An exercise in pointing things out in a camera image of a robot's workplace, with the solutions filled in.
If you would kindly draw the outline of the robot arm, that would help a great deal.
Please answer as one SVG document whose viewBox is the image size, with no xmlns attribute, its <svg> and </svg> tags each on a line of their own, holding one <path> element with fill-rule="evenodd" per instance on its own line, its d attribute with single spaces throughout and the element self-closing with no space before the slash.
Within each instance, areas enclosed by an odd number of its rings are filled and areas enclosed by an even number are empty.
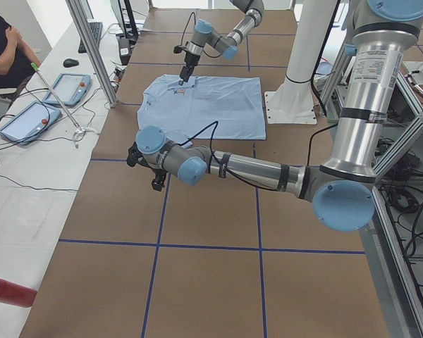
<svg viewBox="0 0 423 338">
<path fill-rule="evenodd" d="M 195 23 L 192 37 L 186 43 L 174 47 L 173 52 L 185 52 L 184 62 L 180 72 L 179 85 L 188 82 L 194 69 L 198 66 L 204 48 L 208 44 L 226 59 L 233 59 L 238 51 L 238 45 L 249 32 L 259 26 L 264 15 L 264 2 L 260 0 L 235 0 L 231 3 L 241 10 L 244 18 L 227 34 L 219 34 L 211 23 L 198 19 Z"/>
<path fill-rule="evenodd" d="M 168 174 L 194 185 L 205 173 L 233 176 L 246 184 L 290 192 L 310 201 L 327 227 L 353 231 L 374 214 L 372 159 L 404 52 L 415 44 L 423 22 L 423 1 L 357 1 L 350 14 L 344 49 L 355 58 L 330 157 L 319 167 L 251 159 L 208 146 L 183 148 L 155 126 L 140 129 L 127 164 L 155 174 L 164 187 Z"/>
</svg>

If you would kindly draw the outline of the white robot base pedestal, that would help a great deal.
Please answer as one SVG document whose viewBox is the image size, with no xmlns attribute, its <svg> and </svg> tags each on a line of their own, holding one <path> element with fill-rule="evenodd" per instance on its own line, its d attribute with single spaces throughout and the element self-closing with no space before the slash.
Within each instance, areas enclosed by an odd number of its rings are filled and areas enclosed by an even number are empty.
<svg viewBox="0 0 423 338">
<path fill-rule="evenodd" d="M 265 93 L 269 124 L 317 123 L 311 84 L 339 3 L 336 0 L 304 2 L 285 80 L 275 92 Z"/>
</svg>

